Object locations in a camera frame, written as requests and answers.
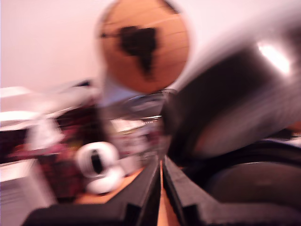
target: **white object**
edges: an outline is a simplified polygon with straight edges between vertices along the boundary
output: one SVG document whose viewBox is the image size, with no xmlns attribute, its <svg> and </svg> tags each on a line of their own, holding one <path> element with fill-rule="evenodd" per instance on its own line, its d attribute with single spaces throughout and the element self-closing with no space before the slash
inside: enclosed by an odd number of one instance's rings
<svg viewBox="0 0 301 226">
<path fill-rule="evenodd" d="M 94 171 L 92 152 L 96 150 L 103 170 Z M 86 190 L 93 194 L 101 194 L 116 189 L 124 177 L 123 169 L 118 165 L 118 151 L 108 142 L 95 142 L 82 146 L 76 154 L 79 170 L 86 177 Z"/>
<path fill-rule="evenodd" d="M 131 175 L 142 167 L 141 157 L 136 154 L 119 159 L 118 162 L 124 170 L 125 175 Z"/>
<path fill-rule="evenodd" d="M 25 143 L 31 151 L 48 148 L 64 137 L 55 120 L 36 112 L 0 112 L 0 123 L 0 131 L 30 128 Z"/>
<path fill-rule="evenodd" d="M 0 165 L 1 225 L 19 226 L 33 210 L 56 203 L 37 160 Z"/>
</svg>

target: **wooden surface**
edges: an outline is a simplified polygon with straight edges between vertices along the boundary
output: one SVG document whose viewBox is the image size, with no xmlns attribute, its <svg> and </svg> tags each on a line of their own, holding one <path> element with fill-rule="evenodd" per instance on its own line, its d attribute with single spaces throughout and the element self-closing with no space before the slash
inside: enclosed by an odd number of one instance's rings
<svg viewBox="0 0 301 226">
<path fill-rule="evenodd" d="M 79 204 L 89 204 L 89 203 L 106 203 L 113 196 L 115 196 L 118 192 L 120 192 L 123 188 L 129 185 L 142 171 L 140 169 L 136 173 L 124 178 L 122 184 L 118 189 L 113 192 L 110 192 L 106 195 L 93 195 L 93 194 L 82 194 L 75 200 L 75 203 Z M 158 226 L 179 226 L 180 224 L 177 221 L 177 217 L 173 211 L 173 208 L 170 204 L 170 201 L 167 198 L 166 191 L 163 188 L 163 179 L 162 179 L 162 170 L 160 170 L 161 176 L 161 198 L 160 198 L 160 206 L 159 206 L 159 214 L 158 214 Z"/>
</svg>

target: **globe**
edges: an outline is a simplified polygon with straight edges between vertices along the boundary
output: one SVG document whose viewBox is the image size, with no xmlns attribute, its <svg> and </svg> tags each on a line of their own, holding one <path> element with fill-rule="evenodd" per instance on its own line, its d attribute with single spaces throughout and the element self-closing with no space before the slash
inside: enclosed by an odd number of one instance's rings
<svg viewBox="0 0 301 226">
<path fill-rule="evenodd" d="M 132 90 L 164 89 L 187 62 L 187 29 L 179 11 L 165 0 L 119 0 L 99 26 L 109 75 Z"/>
</svg>

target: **black plastic object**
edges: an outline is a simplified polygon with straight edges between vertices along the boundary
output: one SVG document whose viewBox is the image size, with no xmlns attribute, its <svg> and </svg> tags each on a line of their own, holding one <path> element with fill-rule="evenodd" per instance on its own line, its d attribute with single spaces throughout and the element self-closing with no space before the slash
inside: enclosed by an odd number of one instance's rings
<svg viewBox="0 0 301 226">
<path fill-rule="evenodd" d="M 291 207 L 270 203 L 218 202 L 168 157 L 163 162 L 163 185 L 182 226 L 301 225 L 301 212 Z"/>
<path fill-rule="evenodd" d="M 105 204 L 60 204 L 33 211 L 23 226 L 155 226 L 161 194 L 158 157 Z"/>
<path fill-rule="evenodd" d="M 174 162 L 237 150 L 301 119 L 301 29 L 258 37 L 217 57 L 164 106 Z"/>
</svg>

